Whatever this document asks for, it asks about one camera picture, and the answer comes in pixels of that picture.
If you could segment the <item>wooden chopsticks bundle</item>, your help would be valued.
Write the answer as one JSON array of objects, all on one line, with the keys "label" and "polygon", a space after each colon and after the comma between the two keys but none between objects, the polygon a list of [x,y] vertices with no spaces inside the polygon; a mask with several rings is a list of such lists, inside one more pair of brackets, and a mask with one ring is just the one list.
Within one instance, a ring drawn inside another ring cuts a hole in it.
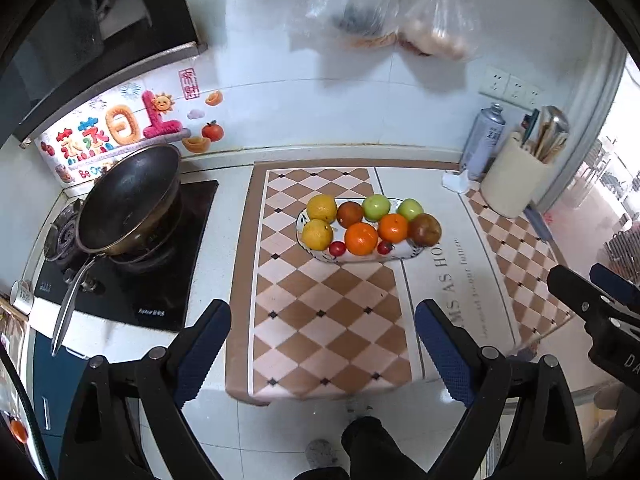
[{"label": "wooden chopsticks bundle", "polygon": [[564,148],[568,133],[557,134],[553,139],[548,136],[547,142],[540,145],[538,136],[532,148],[532,155],[542,164],[550,164],[552,159]]}]

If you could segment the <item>plastic bag with dark food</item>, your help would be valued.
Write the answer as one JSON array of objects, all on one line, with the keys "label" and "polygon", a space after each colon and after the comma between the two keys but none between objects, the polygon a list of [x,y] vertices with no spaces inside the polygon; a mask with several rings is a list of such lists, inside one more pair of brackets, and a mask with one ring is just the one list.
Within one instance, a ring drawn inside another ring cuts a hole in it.
[{"label": "plastic bag with dark food", "polygon": [[309,47],[386,48],[397,40],[399,0],[300,0],[288,22]]}]

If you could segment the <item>bright orange front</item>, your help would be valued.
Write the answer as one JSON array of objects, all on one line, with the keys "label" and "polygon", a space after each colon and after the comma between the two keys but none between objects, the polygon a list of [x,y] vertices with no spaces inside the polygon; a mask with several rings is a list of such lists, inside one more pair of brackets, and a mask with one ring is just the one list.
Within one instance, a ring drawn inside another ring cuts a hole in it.
[{"label": "bright orange front", "polygon": [[378,246],[378,231],[370,224],[354,223],[347,228],[344,243],[352,255],[361,257],[370,255]]}]

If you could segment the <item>white wall socket strip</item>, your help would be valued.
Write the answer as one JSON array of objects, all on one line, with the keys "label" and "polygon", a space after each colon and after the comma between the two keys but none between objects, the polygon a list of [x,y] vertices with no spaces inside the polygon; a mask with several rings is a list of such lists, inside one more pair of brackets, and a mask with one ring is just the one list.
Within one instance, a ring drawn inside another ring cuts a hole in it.
[{"label": "white wall socket strip", "polygon": [[483,96],[521,107],[523,110],[538,107],[542,96],[542,91],[534,84],[490,65],[486,67],[478,92]]}]

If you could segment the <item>crumpled white tissue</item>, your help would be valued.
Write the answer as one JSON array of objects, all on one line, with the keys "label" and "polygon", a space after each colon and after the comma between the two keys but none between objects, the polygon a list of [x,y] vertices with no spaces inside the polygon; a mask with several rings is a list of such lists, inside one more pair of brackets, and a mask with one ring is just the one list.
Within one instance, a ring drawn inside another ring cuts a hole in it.
[{"label": "crumpled white tissue", "polygon": [[457,174],[455,172],[445,172],[442,175],[442,186],[448,191],[461,195],[465,194],[471,186],[468,170],[465,169]]}]

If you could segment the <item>dark red orange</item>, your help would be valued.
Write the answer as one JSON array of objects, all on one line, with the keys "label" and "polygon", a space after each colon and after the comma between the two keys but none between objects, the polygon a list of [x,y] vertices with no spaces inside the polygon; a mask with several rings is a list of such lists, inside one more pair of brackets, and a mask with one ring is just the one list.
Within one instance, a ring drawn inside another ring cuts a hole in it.
[{"label": "dark red orange", "polygon": [[344,229],[348,229],[353,224],[360,223],[362,219],[363,209],[360,203],[349,200],[348,202],[341,203],[337,208],[336,220]]}]

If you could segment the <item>colourful wall sticker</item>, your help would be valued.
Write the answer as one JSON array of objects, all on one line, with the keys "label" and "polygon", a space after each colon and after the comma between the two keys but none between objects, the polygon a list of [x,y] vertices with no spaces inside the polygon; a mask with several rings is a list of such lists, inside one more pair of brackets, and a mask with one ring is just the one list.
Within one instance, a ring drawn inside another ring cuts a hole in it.
[{"label": "colourful wall sticker", "polygon": [[192,66],[152,70],[77,107],[36,144],[58,182],[71,186],[153,144],[171,144],[184,157],[209,152],[224,137],[222,102],[222,91],[207,90]]}]

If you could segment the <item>red cherry tomato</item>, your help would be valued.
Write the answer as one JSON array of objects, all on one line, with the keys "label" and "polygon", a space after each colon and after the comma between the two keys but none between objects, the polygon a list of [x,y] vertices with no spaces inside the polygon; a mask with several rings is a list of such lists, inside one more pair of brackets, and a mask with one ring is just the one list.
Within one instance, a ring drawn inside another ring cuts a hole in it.
[{"label": "red cherry tomato", "polygon": [[386,240],[381,240],[378,243],[378,253],[380,255],[388,255],[392,252],[392,250],[394,249],[394,245],[391,242],[386,242]]},{"label": "red cherry tomato", "polygon": [[343,242],[336,240],[335,242],[330,244],[328,251],[332,257],[338,258],[344,255],[344,253],[346,252],[346,245]]}]

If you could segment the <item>checkered counter mat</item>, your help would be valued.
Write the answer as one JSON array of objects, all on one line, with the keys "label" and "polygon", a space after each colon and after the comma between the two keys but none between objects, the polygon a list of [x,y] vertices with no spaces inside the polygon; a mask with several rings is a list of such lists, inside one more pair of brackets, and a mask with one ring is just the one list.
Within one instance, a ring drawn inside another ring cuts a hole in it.
[{"label": "checkered counter mat", "polygon": [[[559,252],[525,217],[499,216],[477,188],[442,186],[442,165],[290,167],[250,177],[231,289],[224,386],[264,405],[395,389],[436,372],[413,328],[435,300],[478,344],[505,354],[536,344],[570,319],[548,292]],[[328,263],[296,240],[308,200],[417,200],[442,238],[406,260]]]}]

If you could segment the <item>black frying pan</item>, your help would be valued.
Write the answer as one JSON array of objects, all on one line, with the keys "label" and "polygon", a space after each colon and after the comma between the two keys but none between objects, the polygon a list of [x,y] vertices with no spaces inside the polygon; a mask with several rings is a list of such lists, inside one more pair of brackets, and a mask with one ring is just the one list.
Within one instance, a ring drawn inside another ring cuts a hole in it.
[{"label": "black frying pan", "polygon": [[142,249],[166,216],[179,188],[181,155],[171,144],[142,148],[120,160],[96,180],[79,211],[75,240],[88,255],[67,287],[51,337],[56,356],[76,307],[86,274],[106,257]]}]

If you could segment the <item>cream utensil holder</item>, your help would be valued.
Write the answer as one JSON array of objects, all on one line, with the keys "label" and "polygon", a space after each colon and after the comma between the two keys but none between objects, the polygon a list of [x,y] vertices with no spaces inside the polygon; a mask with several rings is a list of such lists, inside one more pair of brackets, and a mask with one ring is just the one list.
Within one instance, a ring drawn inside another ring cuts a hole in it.
[{"label": "cream utensil holder", "polygon": [[550,164],[544,164],[522,148],[521,135],[512,132],[480,182],[480,194],[488,207],[500,216],[518,218],[550,169]]}]

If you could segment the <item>brown red apple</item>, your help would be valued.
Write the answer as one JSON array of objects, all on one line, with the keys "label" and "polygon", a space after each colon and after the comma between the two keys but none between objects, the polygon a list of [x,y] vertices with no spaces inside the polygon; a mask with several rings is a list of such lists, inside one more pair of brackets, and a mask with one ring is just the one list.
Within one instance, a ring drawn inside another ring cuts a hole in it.
[{"label": "brown red apple", "polygon": [[408,237],[419,247],[432,247],[442,237],[442,227],[431,214],[418,214],[409,222]]}]

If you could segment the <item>green apple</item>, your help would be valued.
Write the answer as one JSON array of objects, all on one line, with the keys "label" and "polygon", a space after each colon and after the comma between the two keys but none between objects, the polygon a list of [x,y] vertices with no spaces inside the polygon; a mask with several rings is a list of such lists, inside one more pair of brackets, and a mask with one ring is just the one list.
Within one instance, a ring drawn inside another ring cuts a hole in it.
[{"label": "green apple", "polygon": [[390,212],[390,200],[384,195],[373,194],[363,200],[361,207],[364,218],[378,222]]},{"label": "green apple", "polygon": [[420,214],[423,214],[424,209],[417,200],[406,198],[400,203],[396,212],[410,222],[417,216],[420,216]]}]

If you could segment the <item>bright orange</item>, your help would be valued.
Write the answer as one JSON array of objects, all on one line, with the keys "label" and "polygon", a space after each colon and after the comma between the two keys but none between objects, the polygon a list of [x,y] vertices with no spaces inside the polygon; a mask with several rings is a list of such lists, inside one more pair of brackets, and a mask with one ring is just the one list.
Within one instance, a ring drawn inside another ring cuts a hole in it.
[{"label": "bright orange", "polygon": [[378,236],[384,242],[399,244],[408,237],[409,221],[402,214],[386,214],[378,222]]},{"label": "bright orange", "polygon": [[370,255],[378,246],[378,231],[370,224],[354,223],[347,228],[344,243],[352,255],[361,257]]}]

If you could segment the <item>yellow lemon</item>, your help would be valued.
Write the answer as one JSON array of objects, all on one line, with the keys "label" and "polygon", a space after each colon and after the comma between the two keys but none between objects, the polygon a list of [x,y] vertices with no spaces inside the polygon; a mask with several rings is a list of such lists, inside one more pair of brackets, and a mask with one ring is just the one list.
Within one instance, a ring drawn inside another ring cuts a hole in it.
[{"label": "yellow lemon", "polygon": [[302,243],[310,250],[323,252],[333,242],[333,230],[321,219],[311,219],[303,227]]},{"label": "yellow lemon", "polygon": [[306,211],[310,220],[322,220],[327,224],[335,221],[337,206],[331,195],[320,194],[308,200]]}]

